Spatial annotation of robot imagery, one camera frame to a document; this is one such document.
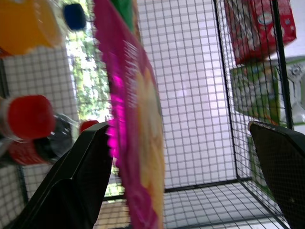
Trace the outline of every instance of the wire grid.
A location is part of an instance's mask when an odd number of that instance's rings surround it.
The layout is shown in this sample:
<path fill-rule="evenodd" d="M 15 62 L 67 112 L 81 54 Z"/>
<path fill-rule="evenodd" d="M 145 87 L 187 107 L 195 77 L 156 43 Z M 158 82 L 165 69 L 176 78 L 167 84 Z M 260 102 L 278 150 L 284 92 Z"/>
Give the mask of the wire grid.
<path fill-rule="evenodd" d="M 0 228 L 9 225 L 24 208 L 20 184 L 16 179 L 19 176 L 15 166 L 0 170 Z"/>
<path fill-rule="evenodd" d="M 128 226 L 124 201 L 102 205 L 96 229 Z M 282 227 L 241 184 L 213 186 L 164 194 L 164 228 Z"/>
<path fill-rule="evenodd" d="M 93 5 L 89 0 L 81 3 L 88 8 L 87 28 L 90 31 L 87 32 L 92 37 Z M 225 85 L 224 82 L 214 1 L 138 0 L 138 5 L 142 41 L 155 70 L 162 105 L 166 147 L 165 187 L 175 191 L 211 182 L 234 182 L 237 176 L 226 86 L 229 88 L 231 108 L 234 103 L 231 83 Z M 228 74 L 229 68 L 235 67 L 235 63 L 224 12 L 220 12 L 225 69 Z M 80 107 L 88 101 L 85 96 L 82 99 L 78 91 L 79 81 L 75 77 L 77 73 L 73 64 L 77 62 L 76 68 L 94 82 L 91 86 L 84 83 L 83 87 L 92 90 L 100 88 L 103 89 L 100 93 L 107 93 L 104 83 L 97 81 L 105 77 L 102 63 L 92 64 L 98 62 L 100 53 L 94 48 L 95 40 L 89 41 L 93 47 L 83 44 L 82 51 L 74 49 L 72 44 L 81 42 L 81 35 L 75 34 L 70 43 L 67 41 L 68 45 L 61 49 L 39 48 L 29 55 L 5 59 L 10 93 L 43 94 L 58 112 L 75 120 L 81 119 Z M 83 51 L 86 53 L 89 49 L 90 56 L 84 56 Z M 84 64 L 79 65 L 83 59 L 88 66 L 93 67 L 87 69 Z M 106 100 L 107 96 L 95 102 L 101 105 Z M 102 121 L 104 116 L 109 115 L 101 107 L 105 106 L 95 106 L 91 110 L 91 117 L 99 116 Z M 233 113 L 231 118 L 238 175 L 247 178 L 251 176 L 251 171 L 244 137 L 248 134 L 245 123 L 251 118 L 239 113 Z M 41 165 L 23 168 L 29 198 L 49 169 L 49 166 Z M 120 185 L 120 180 L 112 174 L 107 196 L 123 193 L 117 184 Z M 198 228 L 199 225 L 205 228 L 282 228 L 247 193 L 246 188 L 262 199 L 267 198 L 263 202 L 270 208 L 277 207 L 253 182 L 171 192 L 164 195 L 164 225 L 166 228 L 196 225 Z M 6 208 L 2 212 L 4 216 L 9 213 Z M 103 203 L 96 228 L 116 228 L 127 226 L 128 223 L 125 201 L 108 201 Z"/>
<path fill-rule="evenodd" d="M 165 187 L 236 178 L 213 1 L 138 5 L 163 113 Z"/>
<path fill-rule="evenodd" d="M 263 0 L 256 1 L 257 4 L 262 4 Z M 270 5 L 272 6 L 273 1 L 264 1 L 264 2 L 270 2 Z M 259 84 L 251 85 L 250 83 L 246 83 L 242 79 L 235 77 L 232 75 L 231 70 L 233 68 L 236 68 L 236 63 L 234 61 L 234 51 L 231 45 L 231 38 L 230 38 L 230 32 L 228 29 L 228 21 L 226 19 L 226 12 L 225 12 L 225 6 L 224 6 L 224 0 L 218 1 L 218 15 L 220 18 L 220 31 L 221 31 L 221 40 L 222 40 L 222 46 L 223 46 L 223 52 L 224 52 L 224 71 L 226 73 L 227 77 L 227 87 L 228 87 L 228 94 L 229 94 L 229 103 L 231 107 L 231 123 L 232 123 L 232 131 L 233 131 L 233 144 L 234 144 L 234 150 L 235 150 L 235 156 L 236 156 L 236 165 L 237 165 L 237 175 L 238 178 L 241 177 L 249 177 L 251 176 L 254 181 L 245 181 L 243 183 L 243 186 L 253 193 L 256 198 L 259 199 L 259 201 L 267 207 L 272 213 L 277 215 L 280 219 L 280 221 L 286 223 L 285 218 L 283 217 L 281 210 L 279 206 L 273 201 L 273 198 L 271 195 L 268 194 L 268 191 L 266 191 L 264 188 L 261 188 L 260 183 L 265 183 L 264 176 L 262 173 L 257 172 L 257 170 L 260 170 L 260 165 L 258 161 L 252 160 L 252 154 L 256 155 L 255 152 L 255 146 L 251 139 L 251 134 L 247 130 L 247 125 L 249 121 L 251 120 L 260 120 L 262 122 L 272 123 L 276 124 L 271 121 L 271 118 L 268 115 L 260 115 L 257 113 L 256 117 L 251 115 L 247 116 L 245 113 L 245 110 L 252 110 L 253 107 L 258 107 L 259 109 L 263 110 L 264 114 L 268 114 L 268 110 L 275 109 L 277 112 L 277 115 L 279 119 L 281 119 L 281 122 L 277 123 L 276 125 L 280 124 L 283 126 L 289 126 L 289 118 L 285 115 L 286 109 L 291 111 L 291 106 L 285 107 L 284 104 L 284 96 L 289 95 L 289 91 L 286 93 L 282 91 L 282 78 L 277 76 L 275 74 L 275 67 L 277 67 L 279 74 L 281 75 L 281 66 L 280 63 L 280 55 L 279 50 L 276 48 L 275 55 L 272 55 L 271 51 L 269 52 L 269 59 L 277 59 L 275 61 L 265 61 L 265 62 L 258 62 L 255 60 L 250 61 L 250 64 L 252 67 L 250 68 L 250 73 L 255 74 L 255 71 L 260 66 L 262 68 L 262 72 L 265 74 L 262 78 L 259 78 Z M 249 14 L 249 1 L 244 1 L 243 4 L 240 4 L 240 7 L 237 8 L 238 13 L 245 15 Z M 261 8 L 262 13 L 266 13 L 265 9 Z M 243 23 L 246 25 L 245 20 L 241 20 L 241 22 L 238 21 L 231 21 L 232 25 L 237 25 L 238 23 Z M 254 39 L 254 30 L 251 29 L 252 37 Z M 244 46 L 240 46 L 240 49 L 238 52 L 241 51 L 241 49 L 245 48 Z M 255 100 L 252 100 L 251 102 L 242 103 L 238 102 L 237 100 L 243 100 L 243 95 L 238 94 L 236 85 L 240 84 L 245 91 L 247 91 L 249 94 L 252 94 L 254 92 Z M 264 96 L 268 97 L 268 100 L 262 101 L 264 99 Z M 278 103 L 272 102 L 273 98 L 278 98 Z M 288 100 L 293 100 L 292 94 L 290 94 L 290 98 Z"/>

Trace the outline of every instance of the green trees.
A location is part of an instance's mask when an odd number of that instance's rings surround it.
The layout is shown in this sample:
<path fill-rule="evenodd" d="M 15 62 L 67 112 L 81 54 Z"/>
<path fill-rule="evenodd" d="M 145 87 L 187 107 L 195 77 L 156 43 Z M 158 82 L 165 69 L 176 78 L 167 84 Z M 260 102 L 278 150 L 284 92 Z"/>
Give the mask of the green trees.
<path fill-rule="evenodd" d="M 104 64 L 97 41 L 93 38 L 93 2 L 91 0 L 61 0 L 61 4 L 78 2 L 86 14 L 84 31 L 69 32 L 66 41 L 67 53 L 78 103 L 80 120 L 99 119 L 108 114 L 109 88 Z"/>

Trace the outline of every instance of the black metal wire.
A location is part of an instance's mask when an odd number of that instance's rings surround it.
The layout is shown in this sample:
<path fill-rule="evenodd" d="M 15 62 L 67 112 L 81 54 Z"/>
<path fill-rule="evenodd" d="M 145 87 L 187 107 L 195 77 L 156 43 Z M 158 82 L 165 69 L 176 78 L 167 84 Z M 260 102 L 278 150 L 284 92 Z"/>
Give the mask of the black metal wire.
<path fill-rule="evenodd" d="M 238 219 L 238 220 L 228 220 L 227 222 L 224 222 L 222 224 L 207 223 L 207 224 L 200 224 L 200 225 L 190 225 L 190 226 L 186 226 L 186 227 L 178 227 L 178 228 L 175 228 L 175 229 L 192 229 L 192 228 L 197 229 L 197 228 L 206 228 L 206 227 L 207 228 L 219 228 L 220 226 L 223 226 L 226 229 L 231 228 L 231 227 L 232 228 L 238 228 L 238 229 L 243 228 L 243 227 L 249 227 L 251 229 L 255 229 L 256 226 L 261 226 L 262 225 L 262 223 L 259 222 L 260 219 L 266 220 L 268 218 L 266 218 L 266 216 L 261 216 L 261 217 L 249 218 L 249 219 L 247 219 L 246 222 L 245 222 L 244 219 Z"/>
<path fill-rule="evenodd" d="M 281 21 L 280 21 L 280 13 L 278 8 L 278 2 L 273 0 L 273 13 L 274 13 L 274 23 L 275 23 L 275 31 L 277 37 L 277 48 L 278 48 L 278 56 L 279 56 L 279 70 L 280 70 L 280 77 L 282 80 L 282 90 L 283 90 L 283 98 L 285 104 L 285 114 L 286 114 L 286 121 L 287 121 L 287 128 L 293 129 L 294 123 L 292 120 L 292 109 L 290 103 L 290 90 L 289 90 L 289 82 L 287 76 L 287 69 L 286 69 L 286 59 L 285 59 L 285 52 L 284 52 L 284 42 L 282 37 L 282 28 L 281 28 Z"/>
<path fill-rule="evenodd" d="M 190 186 L 166 188 L 164 190 L 164 193 L 179 192 L 179 191 L 186 191 L 186 190 L 190 190 L 190 189 L 198 189 L 198 188 L 213 187 L 213 186 L 220 186 L 220 185 L 229 185 L 229 184 L 238 183 L 240 181 L 242 181 L 242 182 L 250 181 L 251 179 L 252 179 L 251 177 L 247 177 L 247 178 L 241 178 L 240 180 L 234 179 L 234 180 L 219 181 L 219 182 L 207 183 L 207 184 L 201 184 L 201 185 L 190 185 Z M 104 197 L 104 201 L 119 200 L 119 199 L 125 199 L 124 195 Z"/>
<path fill-rule="evenodd" d="M 213 2 L 214 2 L 214 8 L 215 8 L 215 19 L 216 19 L 216 23 L 218 25 L 217 26 L 217 32 L 218 32 L 220 54 L 221 54 L 222 57 L 224 57 L 224 48 L 223 48 L 223 45 L 222 45 L 222 38 L 221 38 L 221 30 L 220 30 L 220 22 L 219 22 L 219 15 L 218 15 L 217 0 L 213 0 Z M 225 93 L 226 93 L 226 97 L 228 98 L 227 99 L 227 106 L 228 106 L 228 115 L 229 115 L 229 121 L 230 121 L 231 136 L 233 138 L 233 136 L 234 136 L 234 133 L 233 133 L 233 122 L 232 122 L 231 107 L 230 107 L 230 102 L 229 102 L 229 97 L 230 96 L 229 96 L 228 80 L 227 80 L 227 73 L 226 73 L 226 70 L 225 70 L 224 58 L 222 58 L 222 67 L 223 67 Z M 235 165 L 236 177 L 239 178 L 234 138 L 232 140 L 232 147 L 233 147 L 233 154 L 234 154 L 234 165 Z"/>
<path fill-rule="evenodd" d="M 25 184 L 24 172 L 23 172 L 23 169 L 21 166 L 17 166 L 17 173 L 18 173 L 18 178 L 19 178 L 19 182 L 20 182 L 23 202 L 26 205 L 29 202 L 29 197 L 28 197 L 27 187 Z"/>
<path fill-rule="evenodd" d="M 221 225 L 231 220 L 269 217 L 240 184 L 171 192 L 164 196 L 164 226 L 193 228 Z"/>
<path fill-rule="evenodd" d="M 266 209 L 266 211 L 269 212 L 270 215 L 274 217 L 274 219 L 284 228 L 284 229 L 289 229 L 288 226 L 286 226 L 279 218 L 278 216 L 283 216 L 283 215 L 276 215 L 273 213 L 268 206 L 265 205 L 263 201 L 260 200 L 260 198 L 257 197 L 256 194 L 254 194 L 244 183 L 241 183 L 242 186 L 253 196 L 253 198 L 261 204 L 261 206 Z"/>
<path fill-rule="evenodd" d="M 223 12 L 224 11 L 224 2 L 225 1 L 220 1 L 219 4 L 220 4 L 220 7 L 219 7 L 219 11 L 220 12 Z M 249 4 L 249 1 L 245 1 L 245 7 L 247 6 L 247 4 Z M 241 14 L 245 14 L 246 12 L 246 9 L 244 8 L 244 6 L 241 7 L 242 9 L 239 9 L 241 11 L 239 11 Z M 226 19 L 224 18 L 224 15 L 222 16 L 221 18 L 222 20 L 220 21 L 220 28 L 221 28 L 221 32 L 222 32 L 222 44 L 224 44 L 224 62 L 225 62 L 225 65 L 226 65 L 226 71 L 228 72 L 228 74 L 230 74 L 230 70 L 232 68 L 236 68 L 236 64 L 234 63 L 234 57 L 230 54 L 232 53 L 232 47 L 230 46 L 230 42 L 228 42 L 230 40 L 229 38 L 229 31 L 227 30 L 227 21 Z M 278 18 L 277 19 L 274 19 L 274 24 L 280 24 Z M 282 48 L 283 48 L 283 39 L 282 40 L 279 40 L 277 37 L 276 37 L 276 42 L 277 43 L 280 43 Z M 268 56 L 270 57 L 271 56 L 271 51 L 268 49 Z M 282 55 L 280 56 L 278 54 L 278 63 L 277 65 L 280 66 L 280 65 L 283 65 L 283 62 L 285 61 L 285 55 L 283 55 L 284 52 L 282 52 Z M 263 63 L 261 64 L 261 62 L 258 62 L 256 60 L 252 60 L 250 61 L 249 65 L 252 65 L 254 67 L 257 67 L 259 65 L 262 66 L 262 72 L 266 73 L 266 70 L 268 69 L 268 66 L 271 65 L 271 62 L 266 62 L 266 63 Z M 281 83 L 280 86 L 283 86 L 284 82 L 283 82 L 283 75 L 280 73 L 280 78 L 279 78 L 279 82 Z M 228 88 L 229 88 L 229 94 L 230 92 L 232 94 L 230 94 L 230 97 L 229 97 L 229 102 L 230 102 L 230 107 L 233 108 L 233 112 L 232 112 L 232 120 L 233 120 L 233 139 L 234 139 L 234 142 L 235 142 L 235 149 L 236 149 L 236 156 L 237 156 L 237 168 L 238 168 L 238 175 L 239 177 L 244 177 L 244 176 L 253 176 L 253 170 L 252 170 L 252 165 L 251 165 L 251 160 L 249 158 L 249 154 L 250 154 L 250 151 L 249 151 L 249 148 L 250 147 L 253 147 L 252 144 L 250 144 L 248 142 L 248 139 L 247 137 L 250 137 L 250 134 L 249 132 L 247 131 L 247 123 L 248 121 L 250 120 L 255 120 L 256 118 L 260 119 L 260 120 L 264 120 L 265 122 L 269 122 L 270 120 L 267 120 L 265 119 L 265 117 L 253 117 L 251 115 L 247 115 L 247 114 L 243 114 L 242 112 L 239 111 L 239 107 L 236 106 L 236 104 L 234 103 L 233 99 L 234 99 L 234 96 L 236 96 L 236 94 L 234 94 L 234 88 L 232 87 L 231 83 L 232 81 L 234 81 L 236 79 L 229 79 L 228 81 Z M 266 84 L 267 81 L 265 80 L 265 83 L 264 83 L 264 78 L 263 78 L 263 81 L 259 82 L 260 85 L 263 85 L 263 84 Z M 274 87 L 275 85 L 275 81 L 274 81 L 274 76 L 272 74 L 272 80 L 271 80 L 271 83 Z M 244 87 L 244 90 L 247 89 L 249 87 L 249 85 L 245 84 L 245 83 L 241 83 L 242 87 Z M 274 92 L 271 92 L 269 90 L 267 90 L 267 95 L 272 95 Z M 288 100 L 290 100 L 289 98 L 289 92 L 287 92 L 287 90 L 283 89 L 281 94 L 280 95 L 275 95 L 275 96 L 282 96 L 282 97 L 285 97 L 288 98 Z M 256 107 L 259 107 L 263 110 L 265 110 L 265 108 L 271 107 L 270 105 L 270 101 L 268 101 L 266 103 L 266 106 L 262 106 L 260 104 L 258 104 L 258 100 L 260 99 L 260 96 L 258 94 L 255 93 L 255 98 L 256 98 L 256 101 L 254 104 L 246 104 L 246 108 L 247 109 L 253 109 L 254 106 Z M 282 125 L 287 125 L 289 126 L 288 122 L 289 122 L 289 119 L 292 118 L 291 116 L 291 106 L 290 105 L 287 105 L 284 103 L 284 106 L 280 106 L 280 107 L 276 107 L 276 110 L 277 110 L 277 116 L 279 117 L 279 109 L 285 109 L 285 112 L 287 113 L 290 113 L 290 114 L 287 114 L 287 122 L 285 124 L 282 124 Z M 253 195 L 255 195 L 263 204 L 265 204 L 265 206 L 275 215 L 276 219 L 278 221 L 281 221 L 281 222 L 285 222 L 285 219 L 281 216 L 281 212 L 277 206 L 277 204 L 269 197 L 267 196 L 262 190 L 260 187 L 257 186 L 257 184 L 253 181 L 246 181 L 246 182 L 243 182 L 243 185 L 245 185 Z"/>
<path fill-rule="evenodd" d="M 0 96 L 2 98 L 7 98 L 9 96 L 9 88 L 6 80 L 3 60 L 0 60 Z"/>

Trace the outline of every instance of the snack bag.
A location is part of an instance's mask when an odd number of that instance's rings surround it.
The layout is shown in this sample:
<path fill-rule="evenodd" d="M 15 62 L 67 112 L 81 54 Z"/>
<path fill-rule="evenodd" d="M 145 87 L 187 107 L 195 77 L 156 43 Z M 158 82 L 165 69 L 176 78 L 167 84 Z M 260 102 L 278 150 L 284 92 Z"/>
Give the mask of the snack bag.
<path fill-rule="evenodd" d="M 135 229 L 163 228 L 164 155 L 159 94 L 138 39 L 109 0 L 95 1 L 96 38 L 110 82 L 109 145 Z"/>
<path fill-rule="evenodd" d="M 276 51 L 270 0 L 225 0 L 226 18 L 236 64 L 263 60 Z M 296 39 L 290 0 L 278 0 L 284 44 Z"/>

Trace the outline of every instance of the red bottle cap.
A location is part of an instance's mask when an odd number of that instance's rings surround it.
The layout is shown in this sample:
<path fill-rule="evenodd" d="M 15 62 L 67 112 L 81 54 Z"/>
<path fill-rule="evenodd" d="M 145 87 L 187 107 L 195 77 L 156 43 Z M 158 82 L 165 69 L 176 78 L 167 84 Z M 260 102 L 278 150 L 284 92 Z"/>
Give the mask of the red bottle cap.
<path fill-rule="evenodd" d="M 89 128 L 90 126 L 93 126 L 98 123 L 99 123 L 99 121 L 97 121 L 97 120 L 90 120 L 90 121 L 83 122 L 80 126 L 80 133 L 83 132 L 85 129 Z"/>
<path fill-rule="evenodd" d="M 13 100 L 7 122 L 12 132 L 24 140 L 47 137 L 55 129 L 53 107 L 42 95 L 29 95 Z"/>

